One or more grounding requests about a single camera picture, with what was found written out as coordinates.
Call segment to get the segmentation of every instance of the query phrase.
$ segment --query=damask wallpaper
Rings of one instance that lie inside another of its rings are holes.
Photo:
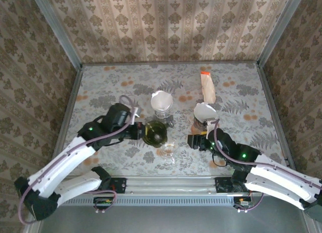
[[[287,0],[50,0],[83,63],[256,60]]]
[[[296,168],[322,178],[322,0],[302,0],[264,71]]]
[[[34,0],[0,0],[0,232],[20,232],[14,180],[50,160],[75,73]]]

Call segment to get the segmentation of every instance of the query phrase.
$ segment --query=floral tablecloth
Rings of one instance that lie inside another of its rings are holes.
[[[174,98],[174,128],[168,133],[177,140],[179,148],[173,164],[161,158],[158,150],[142,139],[126,140],[103,147],[72,174],[80,175],[99,165],[112,176],[231,175],[233,168],[217,167],[210,152],[193,150],[186,143],[187,135],[195,129],[193,109],[196,103],[203,102],[202,70],[211,72],[215,84],[217,99],[212,106],[220,118],[220,128],[236,142],[256,147],[285,164],[254,63],[85,66],[65,146],[85,123],[105,115],[123,94],[142,108],[142,118],[151,120],[151,94],[163,90]]]

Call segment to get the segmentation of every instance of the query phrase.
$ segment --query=metal frame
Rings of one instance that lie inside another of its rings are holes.
[[[277,109],[276,109],[276,106],[275,106],[275,103],[273,100],[273,96],[272,96],[270,87],[268,85],[266,76],[264,74],[264,70],[262,67],[257,65],[257,71],[260,76],[260,80],[261,80],[261,83],[263,86],[264,94],[265,94],[267,104],[268,104],[268,107],[269,107],[271,115],[272,115],[273,123],[274,123],[275,129],[276,129],[278,140],[281,145],[282,152],[283,152],[284,156],[287,157],[290,168],[295,170],[295,164],[294,164],[290,149],[289,149],[287,141],[286,141],[283,127],[282,127],[280,118],[278,116]]]
[[[59,21],[55,14],[55,11],[49,2],[49,0],[35,0],[40,11],[46,18],[47,23],[51,27],[52,31],[55,33],[59,43],[63,47],[66,55],[68,56],[70,62],[77,71],[81,69],[81,60],[78,57],[76,50],[74,49],[72,42],[70,41],[68,35],[64,30],[64,26]]]
[[[217,193],[215,178],[227,176],[112,176],[126,178],[127,196],[247,196],[247,192]]]
[[[60,131],[59,131],[59,135],[57,138],[54,153],[52,155],[52,159],[55,158],[58,154],[60,154],[61,151],[63,150],[68,127],[69,127],[69,123],[70,123],[70,119],[72,116],[72,112],[74,110],[74,105],[76,102],[78,90],[79,90],[79,87],[81,86],[81,83],[82,83],[82,77],[83,77],[83,71],[80,70],[76,74],[76,78],[75,78],[74,84],[73,84],[71,92],[70,92],[70,97],[69,97],[68,104],[66,107],[64,119],[63,119],[61,127],[60,127]]]
[[[221,64],[221,63],[255,63],[255,61],[171,61],[171,62],[128,62],[128,63],[84,63],[83,66],[117,66],[117,65],[161,65],[161,64]]]
[[[268,38],[261,55],[258,58],[258,63],[260,67],[263,67],[266,63],[267,59],[271,55],[274,47],[276,46],[278,40],[282,36],[287,24],[291,20],[295,10],[297,9],[298,5],[300,4],[301,0],[288,0],[278,21],[275,24],[275,27]]]
[[[31,222],[34,219],[35,219],[34,216],[31,213],[28,213],[27,221]],[[42,222],[43,221],[36,221],[33,224],[26,225],[22,232],[23,233],[38,233]]]

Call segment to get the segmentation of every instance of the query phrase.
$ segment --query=cable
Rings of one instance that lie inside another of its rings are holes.
[[[232,161],[232,162],[234,162],[234,163],[237,163],[237,164],[243,164],[243,165],[255,165],[255,166],[266,166],[266,167],[270,167],[270,168],[272,168],[272,169],[276,169],[276,170],[280,170],[280,171],[282,171],[282,172],[284,172],[284,173],[286,173],[286,174],[288,174],[288,175],[291,175],[291,176],[293,176],[293,177],[295,177],[295,178],[297,178],[298,180],[301,180],[301,181],[303,181],[304,183],[307,183],[307,184],[309,184],[309,185],[311,185],[311,186],[313,186],[313,187],[315,187],[315,188],[317,188],[317,189],[320,189],[320,190],[322,190],[322,187],[321,186],[319,186],[319,185],[317,185],[317,184],[315,184],[315,183],[313,183],[313,182],[311,182],[311,181],[309,181],[309,180],[307,180],[307,179],[303,179],[303,178],[301,178],[300,176],[298,176],[298,175],[296,175],[296,174],[294,174],[294,173],[291,173],[291,172],[289,172],[289,171],[287,171],[287,170],[285,170],[285,169],[283,169],[283,168],[280,168],[279,166],[277,166],[277,165],[272,165],[272,164],[266,164],[266,163],[251,163],[251,162],[243,162],[243,161],[240,161],[240,160],[236,160],[236,159],[233,159],[233,158],[231,158],[230,156],[228,156],[226,153],[224,153],[224,151],[221,149],[221,147],[219,146],[219,143],[218,143],[218,140],[217,140],[217,128],[218,128],[218,123],[219,123],[219,119],[217,119],[216,121],[215,121],[215,127],[214,127],[214,141],[215,141],[215,144],[216,144],[216,147],[217,147],[217,149],[219,150],[219,152],[226,158],[226,159],[228,159],[228,160],[230,160],[230,161]]]
[[[213,162],[213,164],[215,164],[217,167],[220,167],[220,168],[224,168],[227,166],[227,162],[225,165],[218,165],[217,163],[215,163],[214,154],[212,154],[212,162]]]
[[[262,202],[263,198],[264,198],[264,193],[262,193],[262,196],[261,196],[260,200],[259,200],[259,201],[254,205],[254,206],[252,206],[252,207],[250,207],[250,208],[248,208],[248,209],[244,208],[244,207],[243,207],[243,206],[241,206],[240,204],[235,204],[235,205],[237,205],[237,206],[239,207],[238,212],[244,211],[245,213],[247,213],[247,211],[253,210],[253,209],[255,209],[257,206],[259,206],[259,205],[260,205],[260,203]]]
[[[88,140],[88,141],[85,141],[85,142],[82,142],[76,146],[74,146],[72,149],[70,149],[69,151],[67,151],[64,155],[62,155],[60,158],[57,159],[57,161],[55,161],[52,165],[50,165],[26,190],[25,192],[23,193],[23,195],[21,196],[21,199],[20,199],[20,202],[19,202],[19,205],[18,205],[18,218],[20,220],[20,222],[24,225],[28,225],[28,224],[33,224],[34,222],[36,222],[37,220],[33,220],[33,221],[30,221],[30,222],[27,222],[23,219],[22,217],[22,206],[24,204],[24,201],[25,201],[25,198],[27,196],[27,194],[32,190],[32,188],[37,184],[37,183],[40,183],[41,180],[44,178],[44,176],[50,171],[52,170],[57,164],[59,164],[65,157],[69,156],[72,152],[74,152],[76,149],[84,146],[84,145],[87,145],[87,144],[90,144],[92,142],[95,142],[95,141],[98,141],[98,140],[102,140],[102,139],[105,139],[105,138],[108,138],[108,137],[111,137],[111,136],[114,136],[122,131],[124,131],[132,122],[133,118],[135,117],[135,110],[134,110],[134,103],[133,101],[126,95],[121,95],[120,98],[119,98],[119,102],[121,102],[121,99],[122,98],[126,98],[128,100],[128,102],[130,103],[130,106],[131,106],[131,110],[132,110],[132,114],[131,114],[131,118],[128,120],[128,122],[123,126],[121,127],[120,129],[110,133],[110,134],[107,134],[107,135],[104,135],[104,136],[99,136],[99,137],[96,137],[96,138],[93,138],[91,140]]]
[[[102,194],[102,193],[113,193],[114,194],[113,201],[110,204],[110,206],[108,206],[106,209],[102,210],[102,213],[105,213],[105,211],[109,210],[111,208],[111,206],[116,202],[117,193],[114,190],[99,190],[99,191],[88,191],[88,192],[86,192],[86,194]],[[96,213],[99,212],[99,209],[97,208],[97,203],[98,202],[96,201],[95,205],[94,205],[94,209],[96,210]]]
[[[113,146],[113,145],[116,145],[116,144],[121,143],[122,141],[123,141],[123,139],[121,139],[121,140],[119,140],[119,141],[117,141],[117,142],[114,142],[114,143],[110,143],[110,144],[108,144],[108,145],[106,145],[106,146],[104,146],[104,147]]]

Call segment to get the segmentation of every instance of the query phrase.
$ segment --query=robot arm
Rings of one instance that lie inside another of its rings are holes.
[[[134,110],[132,113],[137,115],[138,108]],[[116,103],[111,106],[106,116],[86,123],[77,137],[48,165],[27,179],[19,177],[15,181],[19,196],[24,198],[23,203],[36,220],[47,218],[57,207],[77,195],[97,189],[108,189],[111,176],[101,167],[95,167],[87,174],[74,179],[62,181],[101,147],[122,142],[124,139],[142,138],[145,126],[141,122],[134,122],[134,117],[131,118],[131,125],[120,133],[116,132],[126,124],[130,114],[127,106]],[[110,143],[112,139],[118,139],[118,142]]]
[[[322,181],[285,167],[262,154],[256,148],[235,143],[227,133],[208,127],[207,136],[189,135],[188,145],[199,150],[209,150],[227,161],[235,169],[233,185],[243,185],[248,190],[266,193],[285,200],[311,213],[322,221]]]

